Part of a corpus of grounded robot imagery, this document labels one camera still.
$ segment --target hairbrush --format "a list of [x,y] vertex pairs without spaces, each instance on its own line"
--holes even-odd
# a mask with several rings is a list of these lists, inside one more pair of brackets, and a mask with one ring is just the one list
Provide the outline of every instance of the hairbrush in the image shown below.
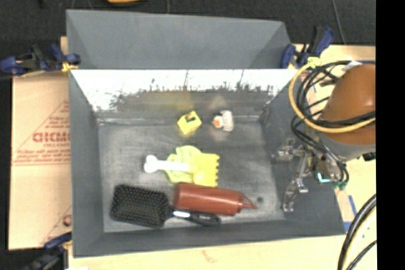
[[203,226],[221,224],[221,219],[215,214],[174,210],[165,193],[130,185],[114,188],[110,216],[115,221],[150,228],[162,228],[173,217]]

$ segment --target yellow cube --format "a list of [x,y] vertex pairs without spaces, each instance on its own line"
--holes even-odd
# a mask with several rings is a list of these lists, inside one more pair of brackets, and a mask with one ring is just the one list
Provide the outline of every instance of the yellow cube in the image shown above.
[[202,124],[202,122],[195,111],[192,111],[186,115],[183,115],[177,121],[178,127],[180,127],[181,131],[184,134],[193,132],[194,130],[199,128],[201,124]]

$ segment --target red bottle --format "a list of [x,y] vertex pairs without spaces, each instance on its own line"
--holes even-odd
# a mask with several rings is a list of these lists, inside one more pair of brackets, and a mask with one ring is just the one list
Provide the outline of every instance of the red bottle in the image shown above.
[[173,206],[175,209],[227,216],[233,216],[243,208],[257,209],[242,192],[193,183],[177,184]]

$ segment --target blue clamp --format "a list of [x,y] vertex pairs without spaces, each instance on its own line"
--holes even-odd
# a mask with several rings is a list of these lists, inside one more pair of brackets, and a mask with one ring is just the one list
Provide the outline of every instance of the blue clamp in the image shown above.
[[62,244],[70,241],[72,239],[72,233],[68,232],[66,234],[60,235],[51,241],[45,243],[44,249],[47,251],[45,254],[36,258],[29,265],[23,267],[21,270],[48,270],[53,267],[59,260],[61,256],[66,257],[66,249]]
[[80,56],[75,53],[64,55],[56,43],[50,46],[51,53],[44,54],[38,45],[32,45],[28,53],[10,56],[0,61],[0,70],[13,76],[22,76],[35,71],[62,70],[64,64],[78,66]]
[[291,64],[295,68],[300,68],[307,63],[310,56],[320,57],[321,53],[333,42],[334,32],[328,27],[315,27],[313,38],[309,46],[297,52],[292,44],[284,49],[280,61],[280,68],[286,69]]

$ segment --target gray bin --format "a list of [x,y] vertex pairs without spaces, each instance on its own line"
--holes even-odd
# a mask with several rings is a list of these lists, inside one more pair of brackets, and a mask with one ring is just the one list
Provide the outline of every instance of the gray bin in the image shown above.
[[[74,256],[343,234],[332,187],[312,179],[295,212],[281,210],[297,164],[274,159],[291,137],[285,85],[294,71],[277,69],[288,43],[274,21],[68,11],[69,52],[83,58],[70,74]],[[232,110],[235,128],[218,137],[210,121],[221,109]],[[203,124],[185,137],[176,120],[190,110]],[[142,160],[149,153],[164,159],[186,144],[219,154],[218,186],[242,191],[258,209],[222,217],[220,227],[173,218],[153,230],[113,221],[115,185],[172,199],[165,172],[145,174]]]

